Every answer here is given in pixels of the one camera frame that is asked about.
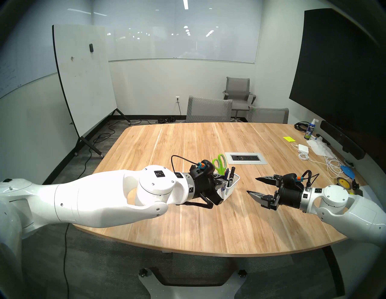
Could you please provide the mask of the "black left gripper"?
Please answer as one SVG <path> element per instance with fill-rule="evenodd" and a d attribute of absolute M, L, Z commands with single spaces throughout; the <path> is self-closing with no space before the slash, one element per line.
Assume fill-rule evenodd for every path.
<path fill-rule="evenodd" d="M 228 184 L 228 180 L 224 179 L 223 175 L 190 171 L 190 176 L 194 182 L 193 199 L 201 198 L 205 201 L 205 204 L 190 201 L 190 206 L 213 207 L 222 204 L 223 199 L 218 193 L 224 192 Z"/>

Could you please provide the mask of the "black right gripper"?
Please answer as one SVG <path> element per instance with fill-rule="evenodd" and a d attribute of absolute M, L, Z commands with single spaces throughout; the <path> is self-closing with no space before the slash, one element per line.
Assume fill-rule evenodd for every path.
<path fill-rule="evenodd" d="M 275 191 L 274 195 L 265 195 L 255 191 L 247 191 L 253 200 L 259 203 L 263 208 L 277 210 L 280 205 L 285 205 L 295 209 L 300 209 L 301 198 L 304 192 L 304 185 L 302 183 L 296 183 L 295 186 L 285 186 L 282 183 L 283 176 L 273 175 L 256 178 L 257 181 L 262 183 L 280 186 Z"/>

